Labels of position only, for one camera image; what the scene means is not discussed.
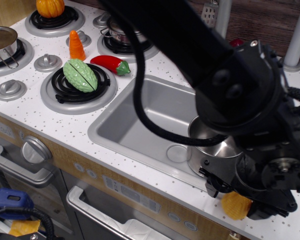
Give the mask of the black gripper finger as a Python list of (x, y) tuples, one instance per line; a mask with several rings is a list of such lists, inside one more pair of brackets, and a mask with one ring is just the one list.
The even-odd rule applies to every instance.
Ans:
[(223, 190), (223, 182), (218, 178), (208, 178), (206, 180), (205, 187), (207, 189), (207, 193), (212, 198), (216, 198), (218, 194)]
[(253, 201), (246, 216), (251, 220), (265, 220), (276, 215), (286, 218), (289, 212), (269, 204)]

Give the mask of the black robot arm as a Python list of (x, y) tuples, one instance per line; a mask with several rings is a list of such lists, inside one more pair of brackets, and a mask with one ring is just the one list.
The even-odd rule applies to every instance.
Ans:
[[(136, 57), (133, 103), (138, 118), (156, 135), (196, 147), (232, 137), (242, 152), (234, 159), (203, 158), (199, 171), (208, 193), (235, 192), (251, 200), (253, 220), (286, 217), (300, 193), (300, 89), (290, 87), (277, 54), (259, 40), (232, 47), (185, 0), (104, 0), (102, 5), (127, 35)], [(183, 137), (145, 114), (145, 57), (140, 31), (181, 71), (195, 91), (199, 119), (216, 136)]]

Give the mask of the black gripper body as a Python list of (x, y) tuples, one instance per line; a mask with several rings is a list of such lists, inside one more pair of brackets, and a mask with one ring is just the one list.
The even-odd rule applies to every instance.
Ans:
[(213, 163), (199, 172), (207, 179), (220, 179), (220, 193), (236, 192), (290, 213), (298, 205), (292, 192), (300, 193), (300, 109), (272, 110), (245, 125), (204, 124), (219, 141), (232, 137), (243, 156)]

